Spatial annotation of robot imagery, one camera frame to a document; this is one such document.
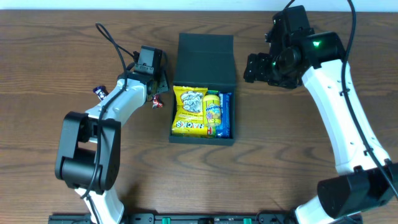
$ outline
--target wooden table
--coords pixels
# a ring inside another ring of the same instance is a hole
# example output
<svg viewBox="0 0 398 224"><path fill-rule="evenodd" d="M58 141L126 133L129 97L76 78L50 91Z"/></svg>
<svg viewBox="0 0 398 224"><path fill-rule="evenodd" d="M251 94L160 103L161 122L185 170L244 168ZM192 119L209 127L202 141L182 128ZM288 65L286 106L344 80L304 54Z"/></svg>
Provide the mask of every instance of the wooden table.
<svg viewBox="0 0 398 224"><path fill-rule="evenodd" d="M168 142L172 93L123 127L116 188L130 211L256 213L288 210L336 177L330 140L308 91L245 83L250 53L268 52L273 12L0 11L0 223L46 223L52 213L87 212L54 176L63 117L98 103L91 89L113 89L122 72L101 21L123 47L166 51L169 78L178 34L233 34L238 73L233 147ZM309 12L316 32L344 43L351 14ZM368 120L398 160L398 14L358 13L349 62ZM364 213L367 223L398 222L398 203Z"/></svg>

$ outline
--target snack bag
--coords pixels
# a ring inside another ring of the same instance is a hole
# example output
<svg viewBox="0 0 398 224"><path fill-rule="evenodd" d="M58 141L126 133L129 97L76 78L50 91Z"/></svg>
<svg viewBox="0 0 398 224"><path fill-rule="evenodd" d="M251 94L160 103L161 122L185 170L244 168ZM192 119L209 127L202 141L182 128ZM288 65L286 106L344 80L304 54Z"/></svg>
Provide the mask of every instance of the snack bag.
<svg viewBox="0 0 398 224"><path fill-rule="evenodd" d="M216 127L216 137L218 138L229 138L231 134L231 126L229 121L229 107L231 104L232 93L220 93L220 105L221 105L221 125Z"/></svg>
<svg viewBox="0 0 398 224"><path fill-rule="evenodd" d="M172 125L172 134L190 137L215 137L216 130L203 124L203 97L207 88L174 86L177 112Z"/></svg>

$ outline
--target blue candy wrapper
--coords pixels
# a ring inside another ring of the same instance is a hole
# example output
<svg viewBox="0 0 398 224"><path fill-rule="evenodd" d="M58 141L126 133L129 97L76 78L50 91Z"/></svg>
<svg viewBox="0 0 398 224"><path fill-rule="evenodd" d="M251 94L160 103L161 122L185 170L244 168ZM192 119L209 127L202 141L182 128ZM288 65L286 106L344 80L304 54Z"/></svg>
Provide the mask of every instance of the blue candy wrapper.
<svg viewBox="0 0 398 224"><path fill-rule="evenodd" d="M106 91L105 86L97 86L93 89L93 92L97 94L98 98L103 101L106 96L108 95L108 92Z"/></svg>
<svg viewBox="0 0 398 224"><path fill-rule="evenodd" d="M216 126L216 137L217 138L229 138L229 133L231 132L229 123L229 99L232 93L220 93L218 96L220 98L221 106L221 124Z"/></svg>

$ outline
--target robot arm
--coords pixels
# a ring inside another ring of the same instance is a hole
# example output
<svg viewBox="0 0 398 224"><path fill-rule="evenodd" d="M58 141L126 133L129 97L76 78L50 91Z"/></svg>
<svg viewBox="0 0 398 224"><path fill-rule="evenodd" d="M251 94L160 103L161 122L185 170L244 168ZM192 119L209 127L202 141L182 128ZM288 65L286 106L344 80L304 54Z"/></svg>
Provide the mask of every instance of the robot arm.
<svg viewBox="0 0 398 224"><path fill-rule="evenodd" d="M345 98L341 96L341 60L324 62L321 66L316 70L313 67L308 69L302 80L315 100L326 126L335 155L337 173L339 175L352 174L356 167L362 167L363 170L375 169L375 163L365 153L365 146L353 123ZM346 81L349 83L350 101L355 108L355 113L368 142L374 149L377 159L382 162L382 165L387 165L385 161L389 161L389 155L381 147L365 117L351 81L349 66L346 68ZM331 223L335 221L325 212L318 196L299 206L295 215L299 223Z"/></svg>
<svg viewBox="0 0 398 224"><path fill-rule="evenodd" d="M340 38L333 32L315 34L303 6L285 8L273 17L274 26L266 34L269 54L251 54L244 78L272 86L294 89L305 85L315 100L326 126L335 155L339 177L318 183L318 196L299 206L294 213L298 223L332 223L374 207L385 205L393 196L349 112L341 86L342 59ZM346 67L348 97L359 125L382 169L397 183L398 164L376 139Z"/></svg>
<svg viewBox="0 0 398 224"><path fill-rule="evenodd" d="M160 66L162 54L159 49L142 46L134 71L128 72L126 90L113 100L101 120L100 155L78 147L78 142L97 143L101 109L120 92L125 82L124 75L118 77L114 90L99 104L85 113L70 112L64 119L55 165L57 178L82 196L93 176L95 158L100 156L99 172L89 192L92 202L84 198L93 223L97 222L96 219L100 223L119 223L122 219L124 206L114 188L120 165L121 127L147 97L169 90L166 73Z"/></svg>

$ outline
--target black cable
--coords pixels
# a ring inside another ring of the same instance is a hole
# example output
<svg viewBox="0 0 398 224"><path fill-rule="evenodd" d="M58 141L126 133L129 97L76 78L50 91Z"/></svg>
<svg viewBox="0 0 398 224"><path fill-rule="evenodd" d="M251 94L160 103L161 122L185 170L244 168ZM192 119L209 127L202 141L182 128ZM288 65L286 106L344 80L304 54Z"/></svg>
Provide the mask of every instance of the black cable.
<svg viewBox="0 0 398 224"><path fill-rule="evenodd" d="M97 211L95 210L93 199L91 198L90 195L87 195L86 198L87 198L88 203L90 204L91 211L93 211L93 214L94 214L95 220L97 221L97 224L100 224L100 219L98 218Z"/></svg>
<svg viewBox="0 0 398 224"><path fill-rule="evenodd" d="M99 31L108 41L110 41L112 44L114 43L114 40L112 39L112 37L107 35L107 34L108 34L108 31L105 31L106 34L104 34L104 32L103 32L101 29L99 29L97 25L95 25L95 26L97 27L98 31ZM122 50L122 51L124 51L125 53L129 54L132 58L135 58L134 55L133 55L132 53L130 53L128 50L124 49L123 47L121 47L121 46L118 45L118 44L116 44L116 46L117 46L117 48L119 48L120 50Z"/></svg>
<svg viewBox="0 0 398 224"><path fill-rule="evenodd" d="M97 22L97 23L95 24L95 27L96 27L96 28L99 30L99 32L100 32L107 40L109 40L109 41L113 44L113 46L115 47L116 51L118 52L120 61L121 61L121 63L122 63L123 72L124 72L124 85L123 85L123 87L122 87L122 88L120 89L120 91L118 91L112 98L110 98L110 99L108 100L108 102L106 102L106 104L101 108L101 113L100 113L99 116L98 116L98 125L97 125L97 152L96 152L95 168L94 168L93 175L92 175L92 177L91 177L90 184L88 185L88 187L87 187L87 189L86 189L86 192L80 197L81 199L84 199L85 197L87 197L87 200L90 202L90 205L91 205L91 210L93 211L94 216L96 217L97 224L100 224L100 223L99 223L99 220L98 220L98 216L97 216L97 214L96 214L96 212L95 212L95 209L94 209L94 205L93 205L92 199L91 199L89 193L90 193L91 189L93 188L93 184L94 184L94 182L95 182L95 179L96 179L98 170L100 169L101 133L102 133L101 120L102 120L102 118L103 118L103 116L104 116L106 110L108 109L109 105L110 105L110 104L111 104L111 103L112 103L124 90L126 90L126 88L127 88L127 68L126 68L126 64L124 63L124 59L123 59L122 53L121 53L120 50L119 50L119 49L122 49L122 50L123 50L123 48L120 47L117 43L115 43L114 39L112 38L112 35L105 29L105 27L104 27L101 23Z"/></svg>
<svg viewBox="0 0 398 224"><path fill-rule="evenodd" d="M295 0L290 0L289 3L287 3L287 5L285 6L285 9L288 8Z"/></svg>
<svg viewBox="0 0 398 224"><path fill-rule="evenodd" d="M134 66L136 65L136 63L135 62L131 62L128 66L127 66L127 70L131 70L132 68L134 68Z"/></svg>
<svg viewBox="0 0 398 224"><path fill-rule="evenodd" d="M343 59L343 66L341 68L341 85L343 87L344 98L346 100L349 113L351 114L351 117L352 117L352 119L354 121L355 127L358 130L358 134L361 136L363 144L365 145L366 152L370 155L370 157L372 158L373 162L376 164L377 168L379 168L379 170L381 171L381 174L384 176L384 178L386 179L388 185L392 189L394 195L398 199L398 192L397 192L396 188L394 187L394 184L391 182L390 177L387 175L387 173L384 170L383 166L380 164L379 160L377 159L376 155L373 153L372 147L369 145L368 141L366 140L365 134L363 133L361 125L359 124L359 121L358 121L358 119L357 119L357 117L355 115L355 112L354 112L354 109L353 109L353 105L351 104L351 102L349 100L349 96L348 96L349 89L346 86L346 66L347 66L349 52L351 50L351 46L353 44L354 35L355 35L356 12L355 12L355 8L354 8L353 2L351 0L347 0L347 1L348 1L348 4L349 4L350 8L351 8L351 13L353 15L353 24L352 24L352 27L351 27L351 34L349 35L349 41L348 41L348 45L347 45L347 49L346 49L346 54L345 54L344 59Z"/></svg>

